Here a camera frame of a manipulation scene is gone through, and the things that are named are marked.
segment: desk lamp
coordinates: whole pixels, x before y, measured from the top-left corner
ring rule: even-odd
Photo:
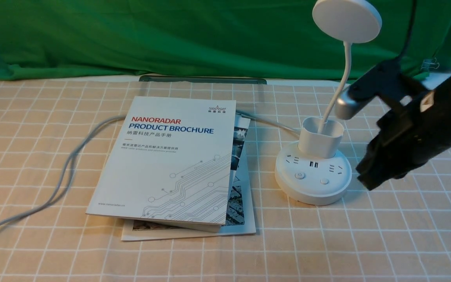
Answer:
[[[337,150],[344,127],[329,120],[333,105],[342,92],[351,69],[351,45],[377,37],[381,15],[366,0],[318,0],[313,20],[327,35],[343,41],[345,69],[322,118],[308,117],[302,123],[299,141],[284,146],[276,158],[274,176],[291,198],[311,205],[329,205],[346,192],[352,178],[351,164]]]

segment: grid pattern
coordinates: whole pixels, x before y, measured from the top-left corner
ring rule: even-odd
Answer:
[[[0,219],[45,202],[69,152],[99,121],[126,113],[136,95],[235,99],[239,109],[300,128],[333,90],[0,82]],[[344,123],[340,150],[353,167],[385,109],[374,100]],[[313,207],[287,198],[274,180],[279,149],[296,137],[252,122],[256,235],[120,242],[121,220],[85,214],[120,127],[86,146],[63,200],[0,232],[0,282],[451,282],[451,149],[372,192],[354,178],[342,200]]]

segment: black cable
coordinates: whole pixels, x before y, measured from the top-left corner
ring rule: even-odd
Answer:
[[[417,0],[412,0],[412,10],[410,14],[410,22],[408,23],[408,30],[406,32],[406,39],[405,43],[403,44],[403,49],[399,53],[399,55],[396,57],[397,61],[400,61],[406,53],[406,50],[408,49],[408,46],[410,45],[410,39],[412,36],[412,29],[413,29],[413,23],[415,22],[415,12],[417,11]]]

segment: green backdrop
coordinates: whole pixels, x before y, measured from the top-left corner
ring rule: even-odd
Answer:
[[[403,46],[411,0],[369,0],[382,30],[352,48],[350,78]],[[343,45],[322,33],[315,0],[0,0],[0,80],[159,73],[338,79]],[[451,0],[419,0],[402,67],[418,75],[446,49]]]

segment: lamp base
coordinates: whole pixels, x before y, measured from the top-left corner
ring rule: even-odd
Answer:
[[[302,203],[324,206],[344,196],[352,178],[351,164],[340,151],[329,159],[299,150],[299,141],[281,149],[274,176],[289,197]]]

